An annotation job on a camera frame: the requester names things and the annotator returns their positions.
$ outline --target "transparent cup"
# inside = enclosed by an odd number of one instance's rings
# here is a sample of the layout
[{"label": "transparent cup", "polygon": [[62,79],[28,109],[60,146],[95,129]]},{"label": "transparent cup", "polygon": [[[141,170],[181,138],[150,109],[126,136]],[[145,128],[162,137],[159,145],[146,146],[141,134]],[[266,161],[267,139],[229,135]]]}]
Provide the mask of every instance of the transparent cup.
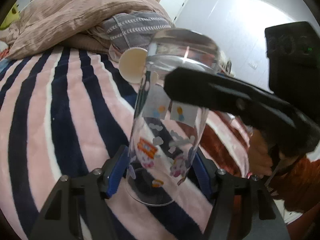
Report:
[{"label": "transparent cup", "polygon": [[148,48],[135,106],[126,175],[129,194],[163,206],[175,200],[192,165],[208,109],[171,101],[165,76],[177,67],[213,73],[219,48],[208,37],[185,29],[158,32]]}]

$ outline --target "silver bolt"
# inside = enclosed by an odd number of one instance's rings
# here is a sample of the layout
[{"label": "silver bolt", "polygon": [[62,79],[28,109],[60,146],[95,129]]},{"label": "silver bolt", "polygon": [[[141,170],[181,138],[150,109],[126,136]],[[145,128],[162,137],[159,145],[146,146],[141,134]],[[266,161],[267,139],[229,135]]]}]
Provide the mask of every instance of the silver bolt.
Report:
[{"label": "silver bolt", "polygon": [[100,168],[96,168],[93,170],[94,175],[100,175],[101,173],[102,173],[102,169],[100,169]]},{"label": "silver bolt", "polygon": [[245,102],[241,98],[238,98],[236,100],[236,106],[239,110],[243,111],[245,109]]},{"label": "silver bolt", "polygon": [[67,181],[69,179],[68,175],[62,175],[60,180],[61,181]]},{"label": "silver bolt", "polygon": [[218,174],[225,175],[227,172],[224,169],[218,169]]},{"label": "silver bolt", "polygon": [[256,174],[251,175],[250,178],[254,181],[258,181],[260,179],[259,176]]}]

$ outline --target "blue gripper pad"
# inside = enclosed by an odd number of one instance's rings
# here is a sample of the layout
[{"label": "blue gripper pad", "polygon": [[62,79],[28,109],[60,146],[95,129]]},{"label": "blue gripper pad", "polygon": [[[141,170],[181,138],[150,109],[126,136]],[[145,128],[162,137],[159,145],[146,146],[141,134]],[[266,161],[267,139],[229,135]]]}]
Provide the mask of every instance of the blue gripper pad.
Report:
[{"label": "blue gripper pad", "polygon": [[195,171],[202,193],[209,199],[212,195],[210,177],[202,163],[201,158],[199,157],[198,152],[193,160],[192,167]]},{"label": "blue gripper pad", "polygon": [[113,166],[113,169],[109,175],[108,179],[108,189],[106,191],[106,194],[109,198],[112,197],[113,194],[115,194],[118,190],[118,186],[120,183],[120,180],[124,174],[125,169],[127,168],[129,163],[129,156],[128,156],[128,147],[126,146],[119,156],[118,160]]}]

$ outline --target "white door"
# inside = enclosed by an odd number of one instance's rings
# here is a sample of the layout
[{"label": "white door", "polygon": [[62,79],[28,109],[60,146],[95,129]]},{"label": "white door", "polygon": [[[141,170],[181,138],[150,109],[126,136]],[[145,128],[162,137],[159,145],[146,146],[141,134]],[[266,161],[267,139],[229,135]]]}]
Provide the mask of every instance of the white door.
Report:
[{"label": "white door", "polygon": [[160,4],[168,13],[170,19],[175,22],[187,0],[160,0]]}]

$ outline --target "navy blue stripe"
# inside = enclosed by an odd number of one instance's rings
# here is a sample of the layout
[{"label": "navy blue stripe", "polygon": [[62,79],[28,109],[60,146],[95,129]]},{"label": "navy blue stripe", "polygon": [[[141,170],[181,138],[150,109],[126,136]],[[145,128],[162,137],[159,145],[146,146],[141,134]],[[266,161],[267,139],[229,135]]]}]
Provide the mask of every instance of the navy blue stripe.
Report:
[{"label": "navy blue stripe", "polygon": [[33,224],[38,216],[28,178],[27,160],[27,119],[30,98],[36,84],[36,77],[41,72],[52,50],[46,51],[33,66],[26,80],[22,82],[21,90],[14,107],[12,125],[9,133],[8,163],[12,186],[14,205],[27,236],[30,235]]},{"label": "navy blue stripe", "polygon": [[10,89],[10,87],[12,86],[13,82],[15,81],[16,77],[18,76],[18,74],[20,73],[20,71],[23,69],[23,67],[27,64],[27,62],[31,59],[31,57],[26,57],[24,58],[19,64],[18,66],[14,69],[14,71],[12,72],[12,74],[7,78],[5,84],[3,85],[3,87],[0,90],[0,110],[2,108],[2,104],[5,98],[5,94],[7,93],[7,91]]},{"label": "navy blue stripe", "polygon": [[57,163],[62,174],[72,178],[88,174],[72,122],[67,93],[70,49],[64,48],[52,81],[51,130]]},{"label": "navy blue stripe", "polygon": [[97,76],[93,72],[91,59],[85,50],[79,50],[81,60],[82,82],[91,100],[94,117],[99,128],[99,133],[113,157],[121,145],[129,145],[127,136],[116,122],[107,104],[104,101]]},{"label": "navy blue stripe", "polygon": [[0,81],[4,78],[5,73],[7,72],[7,70],[16,62],[16,60],[11,60],[10,62],[8,62],[7,66],[0,71]]},{"label": "navy blue stripe", "polygon": [[[132,107],[134,107],[135,103],[133,102],[135,102],[137,94],[132,86],[122,78],[119,70],[113,67],[112,63],[108,60],[108,56],[102,54],[101,61],[104,63],[105,68],[111,72],[121,97],[124,98]],[[161,137],[171,141],[172,137],[169,132],[166,129],[163,129],[162,131],[164,132],[161,133]],[[198,225],[176,202],[164,207],[148,206],[147,208],[154,215],[154,217],[157,218],[159,222],[162,223],[164,227],[177,239],[185,240],[200,238],[201,230],[199,229]]]}]

